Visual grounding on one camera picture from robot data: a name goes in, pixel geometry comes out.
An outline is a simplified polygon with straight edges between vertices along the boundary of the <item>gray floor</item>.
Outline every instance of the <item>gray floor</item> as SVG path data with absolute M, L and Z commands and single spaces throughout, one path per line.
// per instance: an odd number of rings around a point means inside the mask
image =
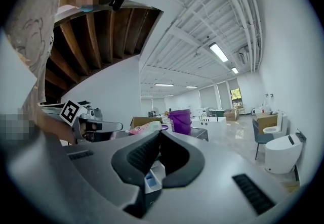
M 271 174 L 264 169 L 265 144 L 259 145 L 258 157 L 257 160 L 255 160 L 257 143 L 254 141 L 251 115 L 243 115 L 238 121 L 227 121 L 226 135 L 214 143 L 236 151 L 252 164 L 260 167 L 260 169 L 270 176 L 279 180 L 279 182 L 293 182 L 296 180 L 294 172 L 287 174 Z

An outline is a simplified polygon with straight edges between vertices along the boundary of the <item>chair leg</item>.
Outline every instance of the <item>chair leg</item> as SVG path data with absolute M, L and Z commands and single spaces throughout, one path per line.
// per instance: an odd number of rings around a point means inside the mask
M 257 160 L 258 150 L 259 150 L 259 143 L 258 143 L 258 147 L 257 147 L 257 153 L 255 154 L 255 160 Z

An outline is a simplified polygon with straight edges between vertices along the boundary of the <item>white bathtub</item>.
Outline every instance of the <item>white bathtub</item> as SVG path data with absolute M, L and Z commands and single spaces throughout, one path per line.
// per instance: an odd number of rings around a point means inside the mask
M 226 134 L 226 117 L 204 117 L 201 121 L 199 117 L 191 119 L 191 127 L 204 128 L 208 132 L 210 142 L 220 139 Z

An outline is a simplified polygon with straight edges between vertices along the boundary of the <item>person's arm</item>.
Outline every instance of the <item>person's arm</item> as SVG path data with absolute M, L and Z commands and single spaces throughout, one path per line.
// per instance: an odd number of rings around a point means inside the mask
M 37 109 L 37 125 L 44 132 L 55 134 L 60 140 L 75 144 L 72 129 L 66 123 L 45 114 L 40 107 Z

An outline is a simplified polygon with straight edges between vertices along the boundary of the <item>window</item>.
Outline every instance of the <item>window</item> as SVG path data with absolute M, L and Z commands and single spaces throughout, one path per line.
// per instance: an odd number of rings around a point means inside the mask
M 239 109 L 243 108 L 243 101 L 241 96 L 241 91 L 239 88 L 231 90 L 232 104 L 233 108 Z

